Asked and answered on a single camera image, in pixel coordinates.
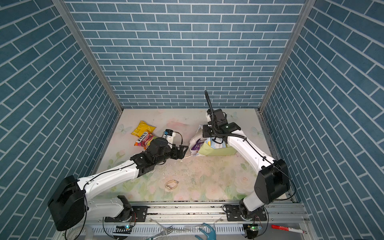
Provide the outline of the floral paper gift bag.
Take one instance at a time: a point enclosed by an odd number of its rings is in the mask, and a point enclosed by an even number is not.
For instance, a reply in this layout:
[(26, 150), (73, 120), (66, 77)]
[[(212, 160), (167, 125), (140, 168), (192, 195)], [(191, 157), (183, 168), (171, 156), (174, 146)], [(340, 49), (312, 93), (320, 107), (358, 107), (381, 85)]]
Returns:
[[(204, 144), (201, 146), (197, 155), (191, 155), (191, 148), (196, 143), (198, 139), (202, 139)], [(217, 157), (217, 156), (232, 156), (237, 153), (237, 151), (223, 142), (222, 139), (214, 140), (214, 138), (204, 138), (203, 137), (203, 125), (199, 125), (195, 135), (189, 140), (189, 149), (186, 153), (186, 158), (188, 157)]]

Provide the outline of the pink colourful candy packet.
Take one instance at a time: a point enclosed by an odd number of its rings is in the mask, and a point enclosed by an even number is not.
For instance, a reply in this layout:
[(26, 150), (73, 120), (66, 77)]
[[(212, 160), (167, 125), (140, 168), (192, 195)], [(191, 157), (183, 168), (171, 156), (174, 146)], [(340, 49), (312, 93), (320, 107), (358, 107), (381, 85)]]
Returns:
[(150, 132), (144, 132), (135, 142), (135, 146), (142, 147), (145, 150), (150, 146), (151, 141), (157, 137)]

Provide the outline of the yellow snack packet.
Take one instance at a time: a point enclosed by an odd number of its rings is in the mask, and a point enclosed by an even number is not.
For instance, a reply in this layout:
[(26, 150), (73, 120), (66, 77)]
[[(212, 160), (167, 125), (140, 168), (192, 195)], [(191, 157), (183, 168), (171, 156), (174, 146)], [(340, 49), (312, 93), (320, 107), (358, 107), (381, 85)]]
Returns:
[(132, 135), (141, 137), (144, 132), (152, 133), (156, 127), (147, 124), (145, 121), (140, 121), (138, 126), (132, 131)]

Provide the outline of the purple snack packet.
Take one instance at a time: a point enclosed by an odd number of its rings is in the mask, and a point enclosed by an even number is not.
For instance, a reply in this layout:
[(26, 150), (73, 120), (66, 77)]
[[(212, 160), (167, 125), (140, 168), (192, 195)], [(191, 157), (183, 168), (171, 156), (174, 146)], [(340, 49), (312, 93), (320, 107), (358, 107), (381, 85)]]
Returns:
[(201, 146), (204, 144), (205, 141), (203, 141), (202, 139), (198, 139), (196, 141), (196, 143), (192, 146), (191, 148), (191, 155), (192, 156), (195, 156), (197, 155), (197, 153), (199, 152)]

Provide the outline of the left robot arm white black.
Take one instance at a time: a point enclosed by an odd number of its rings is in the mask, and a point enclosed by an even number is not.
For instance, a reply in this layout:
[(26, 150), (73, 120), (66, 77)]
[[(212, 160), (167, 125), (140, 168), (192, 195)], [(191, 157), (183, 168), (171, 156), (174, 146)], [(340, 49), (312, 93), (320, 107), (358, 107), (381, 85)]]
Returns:
[(114, 198), (106, 204), (93, 204), (91, 200), (118, 184), (153, 171), (155, 166), (168, 159), (183, 159), (188, 148), (171, 144), (165, 138), (156, 138), (146, 150), (114, 168), (79, 179), (73, 175), (64, 178), (48, 201), (57, 231), (66, 231), (93, 217), (109, 217), (118, 222), (129, 220), (133, 211), (125, 197)]

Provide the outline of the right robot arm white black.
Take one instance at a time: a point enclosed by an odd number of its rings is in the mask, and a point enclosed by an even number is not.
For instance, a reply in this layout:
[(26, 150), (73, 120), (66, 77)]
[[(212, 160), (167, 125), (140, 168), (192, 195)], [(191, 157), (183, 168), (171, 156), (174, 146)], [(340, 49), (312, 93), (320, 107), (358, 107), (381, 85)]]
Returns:
[(254, 190), (240, 200), (239, 209), (244, 217), (268, 205), (291, 188), (288, 166), (284, 160), (275, 160), (263, 152), (236, 123), (229, 123), (221, 109), (207, 110), (207, 124), (203, 137), (223, 140), (234, 148), (253, 167), (257, 174)]

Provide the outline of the beige rubber band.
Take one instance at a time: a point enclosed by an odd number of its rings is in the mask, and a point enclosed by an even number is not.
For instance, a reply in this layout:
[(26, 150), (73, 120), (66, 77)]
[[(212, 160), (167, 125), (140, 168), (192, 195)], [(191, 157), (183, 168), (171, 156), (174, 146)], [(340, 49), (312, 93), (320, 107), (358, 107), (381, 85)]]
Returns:
[(168, 191), (173, 191), (177, 186), (178, 186), (179, 182), (177, 180), (170, 180), (168, 181), (166, 184), (165, 184), (165, 188), (168, 190)]

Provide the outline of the metal fork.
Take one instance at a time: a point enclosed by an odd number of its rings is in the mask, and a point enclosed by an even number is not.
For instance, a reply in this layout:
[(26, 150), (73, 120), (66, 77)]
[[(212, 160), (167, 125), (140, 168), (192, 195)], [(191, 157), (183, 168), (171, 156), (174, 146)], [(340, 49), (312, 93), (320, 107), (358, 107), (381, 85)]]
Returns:
[(156, 240), (158, 238), (163, 238), (163, 237), (167, 237), (169, 234), (171, 234), (175, 229), (170, 226), (168, 228), (164, 228), (160, 233), (146, 239), (146, 240)]

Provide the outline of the teal plastic tool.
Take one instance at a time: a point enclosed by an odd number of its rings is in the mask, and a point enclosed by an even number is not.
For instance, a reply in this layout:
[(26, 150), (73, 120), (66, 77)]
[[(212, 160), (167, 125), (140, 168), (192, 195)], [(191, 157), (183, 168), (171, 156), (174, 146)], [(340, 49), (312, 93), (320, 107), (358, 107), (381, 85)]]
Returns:
[(216, 230), (212, 226), (210, 226), (206, 223), (203, 223), (201, 225), (201, 227), (199, 228), (199, 232), (202, 233), (206, 237), (206, 240), (216, 240), (217, 239)]

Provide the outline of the red white marker pen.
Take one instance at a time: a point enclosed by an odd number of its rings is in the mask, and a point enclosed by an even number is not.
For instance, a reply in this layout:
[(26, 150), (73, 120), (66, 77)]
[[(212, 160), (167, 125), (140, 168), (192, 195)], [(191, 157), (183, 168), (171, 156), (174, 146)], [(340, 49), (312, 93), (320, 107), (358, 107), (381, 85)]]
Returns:
[(281, 230), (281, 231), (287, 231), (292, 233), (298, 233), (298, 234), (307, 234), (306, 231), (302, 229), (296, 229), (291, 227), (284, 227), (284, 226), (278, 226), (278, 225), (271, 225), (272, 229)]

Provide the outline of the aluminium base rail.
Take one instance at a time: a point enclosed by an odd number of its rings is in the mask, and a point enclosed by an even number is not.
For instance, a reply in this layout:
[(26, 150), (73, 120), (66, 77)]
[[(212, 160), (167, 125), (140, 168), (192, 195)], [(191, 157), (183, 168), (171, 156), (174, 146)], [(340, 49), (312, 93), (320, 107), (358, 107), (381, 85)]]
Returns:
[[(131, 203), (123, 204), (118, 198), (112, 200), (94, 200), (88, 204), (88, 223), (101, 221), (103, 217), (115, 218), (123, 209), (132, 206), (148, 206), (148, 213), (145, 222), (158, 221), (160, 223), (212, 223), (216, 220), (228, 223), (227, 217), (222, 210), (225, 204), (238, 205), (235, 202), (180, 202), (180, 203)], [(309, 216), (303, 204), (291, 202), (277, 202), (263, 206), (267, 213), (266, 221), (261, 223), (308, 223)]]

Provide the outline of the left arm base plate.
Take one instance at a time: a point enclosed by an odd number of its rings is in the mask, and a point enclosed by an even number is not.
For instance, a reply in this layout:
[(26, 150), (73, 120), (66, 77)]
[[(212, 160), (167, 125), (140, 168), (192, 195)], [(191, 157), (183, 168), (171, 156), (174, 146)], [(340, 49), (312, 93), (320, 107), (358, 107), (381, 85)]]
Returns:
[(132, 206), (123, 209), (117, 217), (105, 217), (106, 223), (145, 222), (148, 213), (148, 206)]

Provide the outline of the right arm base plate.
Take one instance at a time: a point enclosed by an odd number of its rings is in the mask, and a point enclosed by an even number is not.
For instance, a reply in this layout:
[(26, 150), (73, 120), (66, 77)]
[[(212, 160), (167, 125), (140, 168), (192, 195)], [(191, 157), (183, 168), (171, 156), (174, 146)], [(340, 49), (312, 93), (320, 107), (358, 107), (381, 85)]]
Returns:
[(222, 210), (224, 211), (228, 222), (267, 220), (267, 213), (262, 207), (250, 212), (243, 205), (225, 204), (222, 206)]

